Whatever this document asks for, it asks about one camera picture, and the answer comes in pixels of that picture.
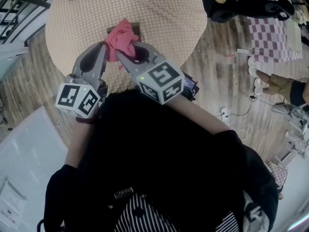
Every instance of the white wall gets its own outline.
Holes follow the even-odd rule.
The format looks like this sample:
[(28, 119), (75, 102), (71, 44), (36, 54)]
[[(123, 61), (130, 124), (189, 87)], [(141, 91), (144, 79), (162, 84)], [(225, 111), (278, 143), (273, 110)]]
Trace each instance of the white wall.
[(298, 155), (288, 165), (288, 176), (283, 187), (284, 198), (279, 201), (272, 232), (285, 232), (292, 218), (309, 196), (309, 164)]

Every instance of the chair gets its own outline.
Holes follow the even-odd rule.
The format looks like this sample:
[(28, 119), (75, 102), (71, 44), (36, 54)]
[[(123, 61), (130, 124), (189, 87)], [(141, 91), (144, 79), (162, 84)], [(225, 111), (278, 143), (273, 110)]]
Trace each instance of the chair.
[(253, 18), (277, 18), (284, 21), (294, 15), (293, 5), (288, 0), (226, 0), (220, 4), (203, 0), (204, 9), (212, 21), (225, 23), (237, 15)]

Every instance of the cable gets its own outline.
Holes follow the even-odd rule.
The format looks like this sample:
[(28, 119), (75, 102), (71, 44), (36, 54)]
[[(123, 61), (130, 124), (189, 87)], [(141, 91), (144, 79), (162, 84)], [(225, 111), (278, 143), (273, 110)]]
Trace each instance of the cable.
[(234, 115), (234, 116), (237, 116), (237, 117), (241, 117), (241, 116), (244, 116), (244, 115), (246, 115), (247, 113), (249, 113), (249, 111), (250, 111), (250, 109), (251, 109), (251, 107), (252, 107), (253, 97), (254, 97), (254, 96), (250, 96), (250, 97), (249, 97), (249, 99), (251, 99), (251, 100), (250, 100), (251, 102), (250, 102), (250, 107), (249, 107), (249, 109), (248, 109), (247, 112), (245, 112), (245, 113), (242, 114), (242, 115), (238, 115), (238, 114), (229, 114), (229, 115), (226, 115), (225, 117), (228, 118), (228, 117), (230, 117), (231, 115)]
[(253, 126), (252, 125), (246, 125), (243, 128), (241, 128), (240, 130), (238, 130), (236, 133), (237, 135), (243, 131), (244, 133), (246, 133), (246, 138), (242, 139), (241, 142), (245, 142), (246, 139), (253, 133)]
[(225, 113), (222, 113), (222, 114), (220, 114), (220, 115), (217, 115), (217, 116), (215, 116), (215, 117), (220, 117), (220, 116), (222, 116), (222, 115), (224, 115)]
[(39, 221), (38, 225), (37, 225), (37, 232), (41, 232), (41, 225), (44, 223), (44, 220), (42, 219), (41, 221)]
[(2, 133), (5, 133), (6, 131), (12, 131), (13, 130), (13, 128), (8, 128), (7, 130), (5, 130), (5, 131), (3, 131), (3, 132), (0, 132), (0, 135), (2, 134)]
[(270, 105), (270, 106), (272, 106), (272, 107), (278, 109), (279, 111), (281, 111), (281, 112), (283, 112), (283, 113), (285, 113), (285, 114), (287, 114), (287, 115), (290, 115), (290, 113), (288, 113), (288, 112), (286, 112), (286, 111), (284, 111), (284, 110), (281, 110), (281, 109), (279, 109), (278, 107), (276, 107), (276, 106), (274, 106), (274, 105), (272, 105), (272, 104), (267, 103), (266, 101), (260, 100), (260, 99), (257, 98), (257, 97), (256, 97), (256, 99), (259, 100), (259, 101), (261, 101), (261, 102), (264, 102), (264, 103), (267, 104), (267, 105)]
[(280, 101), (284, 103), (284, 100), (286, 100), (286, 98), (284, 98), (283, 101), (282, 101), (282, 98), (281, 98), (281, 96), (280, 96), (280, 91), (283, 89), (283, 87), (284, 87), (286, 84), (288, 84), (288, 83), (290, 83), (290, 82), (293, 82), (293, 81), (303, 81), (303, 80), (308, 80), (308, 79), (309, 79), (309, 78), (304, 77), (304, 78), (301, 78), (301, 79), (290, 80), (290, 81), (285, 82), (285, 83), (280, 87), (280, 89), (279, 89), (279, 91), (278, 91)]

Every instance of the wire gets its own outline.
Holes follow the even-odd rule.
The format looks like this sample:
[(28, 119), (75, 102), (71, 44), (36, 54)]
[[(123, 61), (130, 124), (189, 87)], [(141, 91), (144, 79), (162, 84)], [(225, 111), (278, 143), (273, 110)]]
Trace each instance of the wire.
[(243, 128), (241, 128), (240, 130), (237, 131), (237, 135), (243, 131), (244, 133), (246, 133), (246, 137), (244, 139), (241, 140), (241, 142), (245, 142), (246, 139), (253, 133), (253, 126), (252, 125), (246, 125)]
[(3, 131), (3, 132), (0, 132), (0, 135), (2, 134), (2, 133), (5, 133), (6, 131), (12, 131), (13, 130), (13, 128), (8, 128), (7, 130), (5, 130), (5, 131)]
[(284, 100), (286, 100), (286, 98), (284, 98), (283, 101), (282, 101), (282, 98), (281, 98), (281, 96), (280, 96), (280, 91), (283, 89), (283, 87), (284, 87), (286, 84), (288, 84), (288, 83), (290, 83), (290, 82), (293, 82), (293, 81), (303, 81), (303, 80), (308, 80), (308, 79), (309, 79), (309, 78), (304, 77), (304, 78), (301, 78), (301, 79), (290, 80), (290, 81), (285, 82), (285, 83), (280, 87), (280, 89), (279, 89), (279, 91), (278, 91), (280, 101), (284, 103)]
[(278, 107), (276, 107), (276, 106), (274, 106), (274, 105), (272, 105), (272, 104), (267, 103), (266, 101), (260, 100), (260, 99), (257, 98), (257, 97), (256, 97), (256, 99), (259, 100), (259, 101), (261, 101), (261, 102), (264, 102), (264, 103), (267, 104), (267, 105), (270, 105), (270, 106), (272, 106), (272, 107), (278, 109), (279, 111), (281, 111), (281, 112), (283, 112), (283, 113), (285, 113), (285, 114), (287, 114), (287, 115), (290, 115), (290, 113), (288, 113), (288, 112), (286, 112), (286, 111), (284, 111), (284, 110), (281, 110), (281, 109), (279, 109)]
[(229, 114), (229, 115), (226, 115), (225, 117), (228, 118), (228, 117), (230, 117), (231, 115), (234, 115), (234, 116), (237, 116), (237, 117), (241, 117), (241, 116), (244, 116), (244, 115), (246, 115), (247, 113), (249, 113), (249, 111), (250, 111), (250, 109), (251, 109), (251, 107), (252, 107), (253, 98), (250, 96), (249, 99), (250, 99), (251, 102), (250, 102), (250, 107), (249, 107), (249, 109), (248, 109), (247, 112), (245, 112), (245, 113), (242, 114), (242, 115), (238, 115), (238, 114)]
[(222, 113), (222, 114), (220, 114), (220, 115), (217, 115), (217, 116), (215, 116), (215, 117), (220, 117), (220, 116), (222, 116), (222, 115), (224, 115), (225, 113)]

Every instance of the round table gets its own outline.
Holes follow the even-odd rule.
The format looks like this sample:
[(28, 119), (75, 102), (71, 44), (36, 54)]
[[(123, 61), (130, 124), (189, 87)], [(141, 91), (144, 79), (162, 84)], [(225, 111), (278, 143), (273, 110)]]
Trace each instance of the round table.
[[(58, 69), (72, 72), (76, 58), (103, 41), (122, 19), (140, 24), (141, 41), (181, 66), (207, 25), (202, 0), (54, 0), (46, 22), (46, 43)], [(108, 63), (102, 79), (110, 92), (133, 87), (130, 75)]]

